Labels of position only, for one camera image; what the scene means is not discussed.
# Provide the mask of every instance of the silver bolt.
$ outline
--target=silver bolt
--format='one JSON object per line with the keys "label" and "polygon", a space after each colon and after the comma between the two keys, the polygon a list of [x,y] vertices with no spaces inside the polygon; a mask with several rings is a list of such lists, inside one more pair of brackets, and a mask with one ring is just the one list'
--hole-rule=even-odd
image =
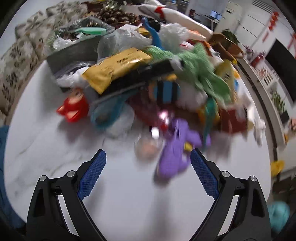
{"label": "silver bolt", "polygon": [[75,175],[75,172],[74,171],[69,171],[68,173],[67,173],[67,176],[68,177],[73,177]]}
{"label": "silver bolt", "polygon": [[257,178],[256,178],[255,176],[251,176],[251,180],[252,180],[253,182],[256,182],[256,181],[257,181]]}
{"label": "silver bolt", "polygon": [[45,179],[46,179],[46,176],[45,176],[45,175],[42,175],[42,176],[39,178],[39,180],[42,181],[42,182],[43,182]]}
{"label": "silver bolt", "polygon": [[226,171],[223,171],[222,175],[223,175],[223,177],[229,177],[230,176],[229,172],[226,172]]}

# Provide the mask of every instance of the green plush toy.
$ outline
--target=green plush toy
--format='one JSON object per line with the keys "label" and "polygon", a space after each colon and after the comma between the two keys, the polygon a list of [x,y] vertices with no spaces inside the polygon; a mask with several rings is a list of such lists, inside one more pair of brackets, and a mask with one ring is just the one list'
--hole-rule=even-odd
{"label": "green plush toy", "polygon": [[[156,46],[150,46],[143,52],[153,57],[153,61],[173,58],[175,55],[170,51],[164,51]],[[226,82],[214,74],[214,67],[210,63],[204,46],[200,43],[191,51],[177,54],[184,61],[182,72],[175,73],[183,81],[189,82],[196,89],[204,90],[220,103],[231,102],[230,89]]]}

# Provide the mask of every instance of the purple toy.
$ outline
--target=purple toy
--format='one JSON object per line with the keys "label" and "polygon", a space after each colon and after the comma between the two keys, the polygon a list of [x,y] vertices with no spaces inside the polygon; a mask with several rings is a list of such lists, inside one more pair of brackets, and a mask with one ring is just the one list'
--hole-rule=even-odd
{"label": "purple toy", "polygon": [[175,119],[172,121],[172,127],[174,128],[173,137],[166,142],[157,171],[161,177],[165,178],[172,178],[190,164],[190,155],[183,154],[185,142],[190,143],[194,148],[202,147],[199,133],[190,130],[186,120]]}

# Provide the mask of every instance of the blue textured pad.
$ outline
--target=blue textured pad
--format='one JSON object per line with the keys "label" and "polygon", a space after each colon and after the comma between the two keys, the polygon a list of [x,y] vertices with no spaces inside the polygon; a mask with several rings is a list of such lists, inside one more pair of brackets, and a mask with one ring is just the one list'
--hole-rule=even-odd
{"label": "blue textured pad", "polygon": [[106,153],[102,150],[80,180],[79,191],[77,195],[81,201],[84,197],[91,194],[91,191],[96,184],[96,181],[99,178],[105,164]]}
{"label": "blue textured pad", "polygon": [[196,150],[191,152],[190,161],[207,195],[216,200],[219,197],[218,181]]}

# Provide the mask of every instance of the sofa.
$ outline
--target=sofa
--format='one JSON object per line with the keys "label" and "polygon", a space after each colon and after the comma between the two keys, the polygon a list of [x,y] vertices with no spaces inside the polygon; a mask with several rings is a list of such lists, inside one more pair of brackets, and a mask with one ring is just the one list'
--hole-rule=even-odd
{"label": "sofa", "polygon": [[30,75],[46,58],[45,43],[50,33],[87,12],[86,4],[62,1],[15,27],[16,42],[0,58],[0,126],[9,125]]}

